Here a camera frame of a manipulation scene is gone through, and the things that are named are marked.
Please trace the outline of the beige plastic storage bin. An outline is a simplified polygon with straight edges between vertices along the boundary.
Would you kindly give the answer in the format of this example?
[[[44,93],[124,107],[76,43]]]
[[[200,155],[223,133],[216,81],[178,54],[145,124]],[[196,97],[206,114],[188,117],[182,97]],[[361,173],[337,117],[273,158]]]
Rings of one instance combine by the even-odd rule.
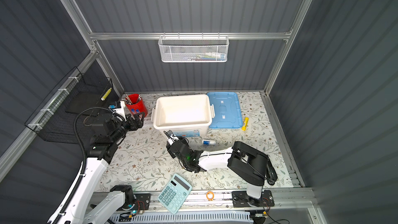
[[[215,117],[214,106],[206,94],[164,96],[157,99],[151,121],[162,135],[205,137]]]

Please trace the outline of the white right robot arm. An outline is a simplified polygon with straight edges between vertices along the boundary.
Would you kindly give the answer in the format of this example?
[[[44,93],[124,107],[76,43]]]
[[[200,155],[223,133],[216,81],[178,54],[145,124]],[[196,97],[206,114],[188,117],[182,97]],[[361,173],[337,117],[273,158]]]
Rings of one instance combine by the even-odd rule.
[[[273,186],[278,180],[269,156],[243,142],[224,150],[204,151],[193,150],[187,139],[176,137],[167,141],[166,149],[189,172],[230,169],[247,183],[246,194],[251,199],[260,199],[264,184]]]

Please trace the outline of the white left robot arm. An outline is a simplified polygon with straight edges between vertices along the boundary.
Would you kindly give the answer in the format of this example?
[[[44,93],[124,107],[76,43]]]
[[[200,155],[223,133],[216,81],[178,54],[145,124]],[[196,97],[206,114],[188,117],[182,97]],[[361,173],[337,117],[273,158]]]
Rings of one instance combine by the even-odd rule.
[[[109,166],[119,145],[124,141],[129,131],[136,131],[143,127],[145,113],[130,114],[123,117],[112,110],[109,121],[112,122],[111,131],[101,141],[94,136],[90,151],[86,151],[81,140],[77,121],[74,119],[73,131],[83,155],[79,173],[74,179],[67,194],[57,210],[50,216],[50,224],[103,224],[119,209],[131,211],[135,207],[136,198],[129,185],[113,187],[105,200],[98,204],[91,212],[86,213],[89,202],[97,183]]]

